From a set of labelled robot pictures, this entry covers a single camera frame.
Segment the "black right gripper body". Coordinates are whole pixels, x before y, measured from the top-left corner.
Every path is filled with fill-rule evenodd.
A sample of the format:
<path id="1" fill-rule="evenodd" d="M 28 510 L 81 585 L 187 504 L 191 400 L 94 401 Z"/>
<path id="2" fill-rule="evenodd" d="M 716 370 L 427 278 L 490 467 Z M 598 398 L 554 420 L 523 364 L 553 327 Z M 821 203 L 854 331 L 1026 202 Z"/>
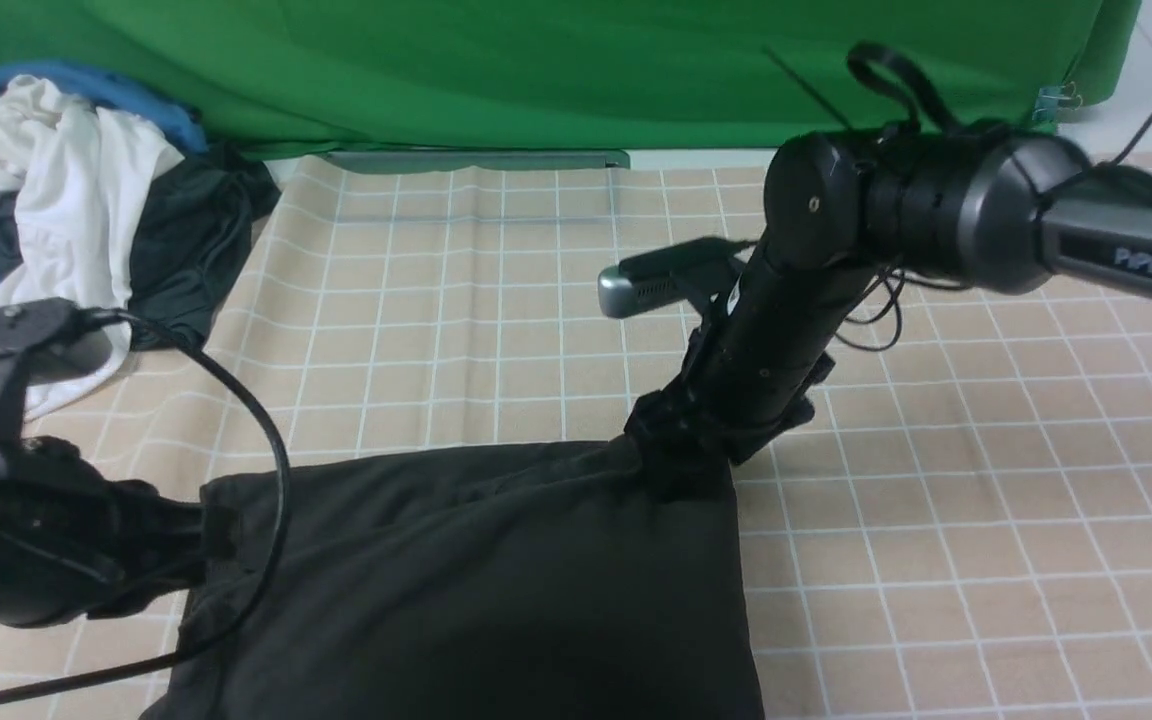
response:
<path id="1" fill-rule="evenodd" d="M 692 331 L 677 376 L 637 397 L 623 433 L 647 467 L 738 468 L 814 419 L 809 393 L 833 369 L 824 350 L 746 363 L 721 346 L 717 331 Z"/>

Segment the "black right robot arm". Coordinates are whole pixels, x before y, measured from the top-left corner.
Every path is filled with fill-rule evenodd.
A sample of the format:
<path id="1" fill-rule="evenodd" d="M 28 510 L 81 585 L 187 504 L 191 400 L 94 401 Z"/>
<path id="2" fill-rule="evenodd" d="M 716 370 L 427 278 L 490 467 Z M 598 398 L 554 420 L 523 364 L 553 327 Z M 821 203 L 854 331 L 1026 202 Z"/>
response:
<path id="1" fill-rule="evenodd" d="M 758 240 L 696 238 L 600 276 L 604 314 L 685 301 L 702 318 L 677 377 L 626 420 L 652 488 L 705 486 L 812 420 L 828 343 L 904 272 L 1011 296 L 1069 275 L 1152 300 L 1152 174 L 1064 138 L 810 132 L 776 151 L 764 209 Z"/>

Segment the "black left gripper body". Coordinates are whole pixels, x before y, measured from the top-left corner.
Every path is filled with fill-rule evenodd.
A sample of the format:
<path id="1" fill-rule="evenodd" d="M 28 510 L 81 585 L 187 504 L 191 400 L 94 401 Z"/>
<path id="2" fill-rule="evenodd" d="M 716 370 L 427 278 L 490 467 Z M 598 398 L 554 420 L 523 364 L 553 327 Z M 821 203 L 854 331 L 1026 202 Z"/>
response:
<path id="1" fill-rule="evenodd" d="M 236 511 L 106 479 L 61 439 L 0 445 L 0 626 L 131 616 L 236 551 Z"/>

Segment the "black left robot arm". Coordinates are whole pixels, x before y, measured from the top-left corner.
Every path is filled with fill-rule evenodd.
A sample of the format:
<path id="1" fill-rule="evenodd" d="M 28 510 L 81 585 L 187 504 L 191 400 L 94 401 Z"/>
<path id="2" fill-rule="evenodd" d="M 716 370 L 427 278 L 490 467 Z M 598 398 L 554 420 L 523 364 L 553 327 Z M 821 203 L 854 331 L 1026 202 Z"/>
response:
<path id="1" fill-rule="evenodd" d="M 128 617 L 236 556 L 237 511 L 109 480 L 45 435 L 0 445 L 0 626 Z"/>

